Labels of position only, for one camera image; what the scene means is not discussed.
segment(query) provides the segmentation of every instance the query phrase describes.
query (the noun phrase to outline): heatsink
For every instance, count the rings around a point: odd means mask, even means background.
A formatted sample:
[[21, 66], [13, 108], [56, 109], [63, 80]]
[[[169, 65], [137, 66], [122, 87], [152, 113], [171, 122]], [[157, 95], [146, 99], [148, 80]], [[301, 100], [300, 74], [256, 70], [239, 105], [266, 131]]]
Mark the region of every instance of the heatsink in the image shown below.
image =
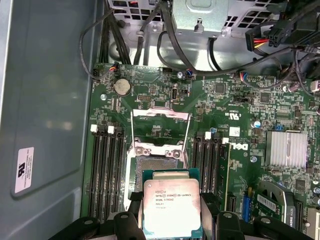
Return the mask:
[[305, 168], [307, 146], [308, 136], [305, 133], [268, 131], [265, 165]]

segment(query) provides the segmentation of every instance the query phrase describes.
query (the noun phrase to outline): motherboard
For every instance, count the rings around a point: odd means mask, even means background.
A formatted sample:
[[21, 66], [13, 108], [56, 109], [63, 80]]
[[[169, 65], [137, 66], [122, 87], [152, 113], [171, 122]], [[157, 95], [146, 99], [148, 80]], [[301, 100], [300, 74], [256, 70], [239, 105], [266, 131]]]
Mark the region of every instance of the motherboard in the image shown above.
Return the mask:
[[[315, 238], [320, 211], [320, 100], [287, 80], [272, 90], [237, 74], [97, 64], [82, 216], [103, 223], [142, 191], [145, 170], [199, 169], [201, 192], [246, 222], [268, 215]], [[265, 87], [275, 76], [248, 75]]]

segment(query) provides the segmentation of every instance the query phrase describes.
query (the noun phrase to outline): label sticker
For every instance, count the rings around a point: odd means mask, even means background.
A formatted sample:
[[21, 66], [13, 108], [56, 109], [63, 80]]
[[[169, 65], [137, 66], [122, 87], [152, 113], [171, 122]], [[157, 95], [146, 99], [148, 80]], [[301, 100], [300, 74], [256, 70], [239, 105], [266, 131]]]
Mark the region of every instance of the label sticker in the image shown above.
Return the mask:
[[231, 126], [229, 128], [229, 137], [240, 137], [240, 127]]
[[259, 203], [262, 203], [263, 205], [265, 205], [268, 209], [271, 209], [274, 212], [277, 211], [277, 206], [273, 202], [271, 202], [268, 199], [264, 198], [263, 196], [258, 194], [257, 200], [258, 200]]
[[18, 152], [14, 193], [19, 193], [31, 186], [34, 149], [34, 147], [22, 148]]

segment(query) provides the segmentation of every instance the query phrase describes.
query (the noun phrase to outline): yellow wire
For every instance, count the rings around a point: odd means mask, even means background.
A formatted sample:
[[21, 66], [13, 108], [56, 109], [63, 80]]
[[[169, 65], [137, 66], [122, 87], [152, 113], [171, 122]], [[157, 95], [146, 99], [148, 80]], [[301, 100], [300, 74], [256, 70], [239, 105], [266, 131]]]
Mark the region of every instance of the yellow wire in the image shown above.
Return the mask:
[[258, 45], [255, 45], [254, 48], [257, 49], [257, 48], [261, 47], [263, 44], [266, 44], [266, 42], [259, 43]]

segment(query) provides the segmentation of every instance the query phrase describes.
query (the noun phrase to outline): red wire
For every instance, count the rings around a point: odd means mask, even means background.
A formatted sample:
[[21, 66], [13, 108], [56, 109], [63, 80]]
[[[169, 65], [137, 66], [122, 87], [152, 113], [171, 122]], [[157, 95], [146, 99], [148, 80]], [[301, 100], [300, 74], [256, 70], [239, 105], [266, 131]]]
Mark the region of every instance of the red wire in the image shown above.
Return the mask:
[[255, 44], [266, 43], [266, 42], [269, 42], [269, 39], [257, 39], [257, 40], [254, 40]]

